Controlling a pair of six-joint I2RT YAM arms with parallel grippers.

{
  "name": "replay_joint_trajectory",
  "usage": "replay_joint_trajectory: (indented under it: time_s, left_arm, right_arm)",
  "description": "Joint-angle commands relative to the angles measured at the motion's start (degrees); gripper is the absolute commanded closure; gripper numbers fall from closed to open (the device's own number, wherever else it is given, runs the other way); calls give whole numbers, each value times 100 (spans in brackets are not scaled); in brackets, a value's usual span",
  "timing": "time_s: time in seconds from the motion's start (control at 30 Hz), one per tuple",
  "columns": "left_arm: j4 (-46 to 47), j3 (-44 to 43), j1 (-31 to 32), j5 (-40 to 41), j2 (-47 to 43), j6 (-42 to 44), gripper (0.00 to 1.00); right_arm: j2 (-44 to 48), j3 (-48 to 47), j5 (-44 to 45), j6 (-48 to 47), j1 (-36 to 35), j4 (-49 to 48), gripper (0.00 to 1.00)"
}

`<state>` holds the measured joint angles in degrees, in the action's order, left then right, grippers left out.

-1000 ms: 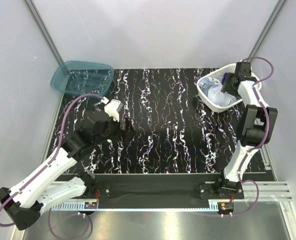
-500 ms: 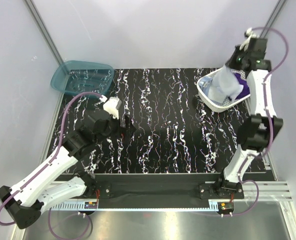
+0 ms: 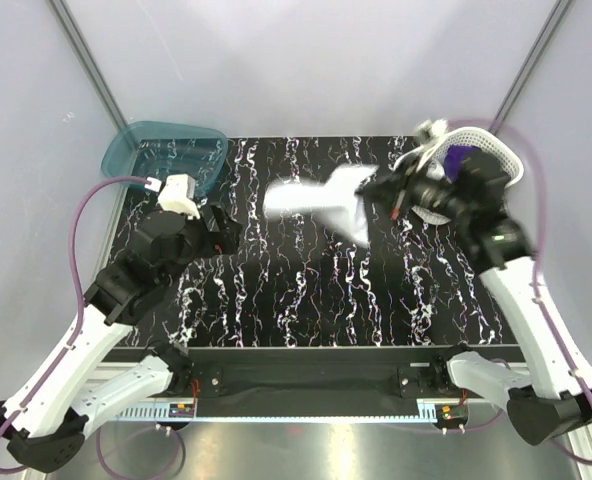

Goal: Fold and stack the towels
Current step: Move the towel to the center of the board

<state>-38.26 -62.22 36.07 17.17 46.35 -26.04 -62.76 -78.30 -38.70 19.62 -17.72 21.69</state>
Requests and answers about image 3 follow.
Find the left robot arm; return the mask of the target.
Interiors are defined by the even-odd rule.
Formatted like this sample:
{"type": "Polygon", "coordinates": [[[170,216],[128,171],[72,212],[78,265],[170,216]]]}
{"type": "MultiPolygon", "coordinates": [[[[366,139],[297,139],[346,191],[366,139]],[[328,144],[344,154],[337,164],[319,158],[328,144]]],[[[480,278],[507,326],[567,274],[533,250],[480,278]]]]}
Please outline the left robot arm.
{"type": "Polygon", "coordinates": [[[191,360],[171,344],[155,346],[135,367],[97,388],[85,384],[190,263],[237,252],[241,225],[218,206],[211,212],[216,230],[183,213],[158,209],[146,215],[125,248],[97,274],[84,309],[59,344],[15,395],[0,401],[0,440],[7,440],[20,470],[54,472],[131,405],[195,387],[191,360]]]}

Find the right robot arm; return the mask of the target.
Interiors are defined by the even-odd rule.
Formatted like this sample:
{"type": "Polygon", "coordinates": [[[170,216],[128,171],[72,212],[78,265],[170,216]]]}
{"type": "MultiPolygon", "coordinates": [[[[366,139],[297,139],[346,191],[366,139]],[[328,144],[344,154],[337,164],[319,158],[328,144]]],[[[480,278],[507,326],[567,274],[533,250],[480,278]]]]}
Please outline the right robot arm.
{"type": "Polygon", "coordinates": [[[392,216],[420,207],[450,219],[477,278],[492,294],[520,347],[519,373],[463,344],[439,354],[425,381],[436,393],[474,393],[504,410],[530,445],[592,423],[592,367],[573,345],[539,272],[522,226],[504,208],[509,174],[490,153],[475,150],[452,180],[428,177],[420,159],[364,180],[358,195],[392,216]]]}

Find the white towel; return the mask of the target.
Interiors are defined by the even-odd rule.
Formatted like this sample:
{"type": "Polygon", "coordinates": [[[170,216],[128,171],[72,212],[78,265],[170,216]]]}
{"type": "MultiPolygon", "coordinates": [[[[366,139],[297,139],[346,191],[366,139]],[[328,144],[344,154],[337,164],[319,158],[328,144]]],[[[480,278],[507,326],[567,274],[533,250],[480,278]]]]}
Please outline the white towel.
{"type": "Polygon", "coordinates": [[[368,248],[365,201],[356,191],[377,169],[376,165],[345,164],[338,166],[325,183],[273,181],[265,192],[263,213],[268,220],[310,215],[348,241],[368,248]]]}

